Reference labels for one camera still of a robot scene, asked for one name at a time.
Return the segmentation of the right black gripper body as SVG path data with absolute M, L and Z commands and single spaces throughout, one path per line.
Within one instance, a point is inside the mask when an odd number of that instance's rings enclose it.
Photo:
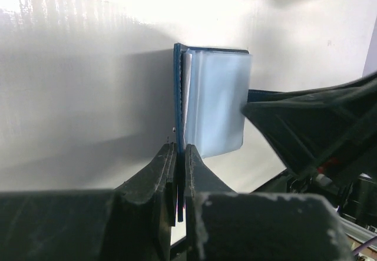
M 287 191 L 324 196 L 340 217 L 376 232 L 376 155 L 333 155 L 315 166 L 288 166 Z

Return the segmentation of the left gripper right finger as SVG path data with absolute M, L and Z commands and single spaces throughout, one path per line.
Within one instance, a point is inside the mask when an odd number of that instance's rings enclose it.
M 236 193 L 185 152 L 188 260 L 352 260 L 339 216 L 316 194 Z

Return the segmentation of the blue card holder wallet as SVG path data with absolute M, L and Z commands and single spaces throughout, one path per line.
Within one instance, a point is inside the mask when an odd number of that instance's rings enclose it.
M 249 96 L 252 55 L 241 49 L 173 49 L 178 163 L 194 145 L 229 187 L 248 193 L 283 171 L 282 162 L 241 109 Z

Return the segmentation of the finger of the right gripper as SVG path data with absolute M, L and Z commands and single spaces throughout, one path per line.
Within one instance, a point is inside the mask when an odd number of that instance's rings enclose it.
M 376 76 L 313 90 L 249 90 L 242 114 L 298 179 L 376 179 Z

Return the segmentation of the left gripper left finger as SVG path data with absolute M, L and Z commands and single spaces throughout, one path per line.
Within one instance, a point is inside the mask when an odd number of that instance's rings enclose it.
M 2 260 L 169 260 L 177 151 L 115 189 L 1 193 Z

